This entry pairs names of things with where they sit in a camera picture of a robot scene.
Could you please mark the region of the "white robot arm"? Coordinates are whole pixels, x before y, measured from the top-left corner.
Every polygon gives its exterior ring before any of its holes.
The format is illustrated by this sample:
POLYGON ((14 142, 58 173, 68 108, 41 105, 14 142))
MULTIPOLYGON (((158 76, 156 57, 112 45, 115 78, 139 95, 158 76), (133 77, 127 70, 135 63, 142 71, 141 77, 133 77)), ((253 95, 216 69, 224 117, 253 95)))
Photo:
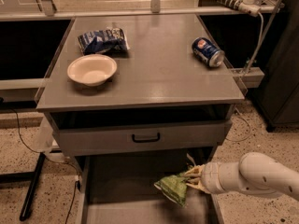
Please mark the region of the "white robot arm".
POLYGON ((262 198, 285 194, 299 201, 299 173, 263 153, 247 153, 237 162, 197 165, 183 176, 189 187, 205 193, 238 192, 262 198))

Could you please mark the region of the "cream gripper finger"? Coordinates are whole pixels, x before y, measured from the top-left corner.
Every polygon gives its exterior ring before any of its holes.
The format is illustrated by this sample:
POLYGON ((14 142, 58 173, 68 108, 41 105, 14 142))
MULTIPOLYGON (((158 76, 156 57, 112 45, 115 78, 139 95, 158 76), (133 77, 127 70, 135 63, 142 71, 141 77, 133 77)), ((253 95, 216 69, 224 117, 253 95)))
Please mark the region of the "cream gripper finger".
POLYGON ((186 177, 200 177, 204 170, 204 165, 196 165, 184 173, 186 177))
POLYGON ((186 183, 187 186, 209 193, 208 189, 203 185, 200 178, 189 179, 186 183))

